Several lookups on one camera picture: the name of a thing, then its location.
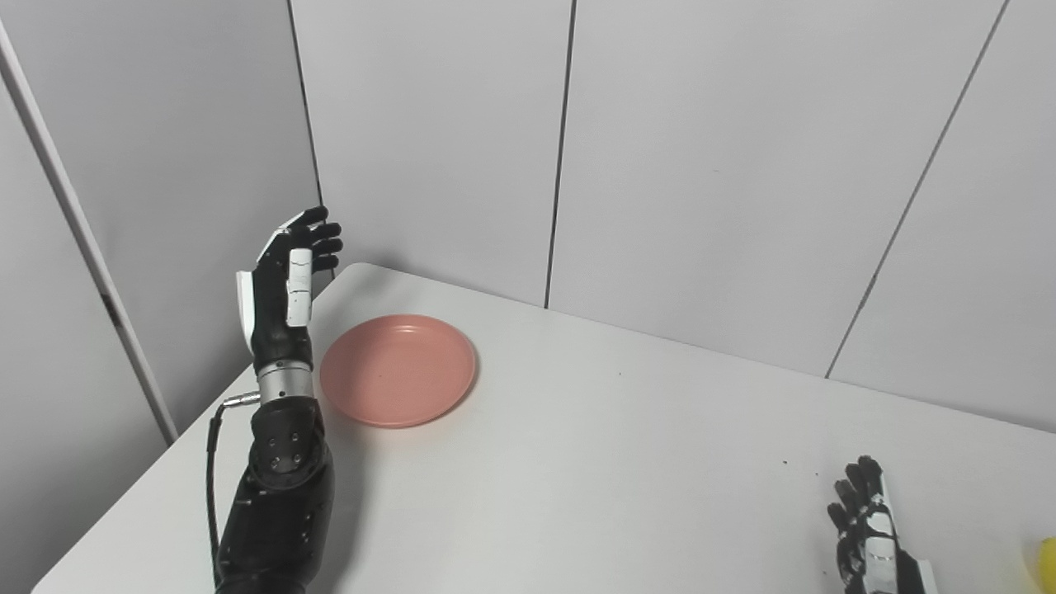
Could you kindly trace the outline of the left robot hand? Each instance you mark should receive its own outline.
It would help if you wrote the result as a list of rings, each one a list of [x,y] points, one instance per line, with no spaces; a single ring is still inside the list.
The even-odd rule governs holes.
[[[317,205],[276,227],[251,271],[235,275],[238,311],[256,372],[279,361],[313,364],[314,274],[335,271],[341,225]]]

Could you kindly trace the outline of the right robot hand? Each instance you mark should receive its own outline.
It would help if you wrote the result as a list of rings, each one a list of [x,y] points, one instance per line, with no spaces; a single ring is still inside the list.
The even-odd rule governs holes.
[[[938,593],[934,568],[902,547],[884,471],[872,456],[846,465],[827,514],[837,531],[835,561],[845,593]]]

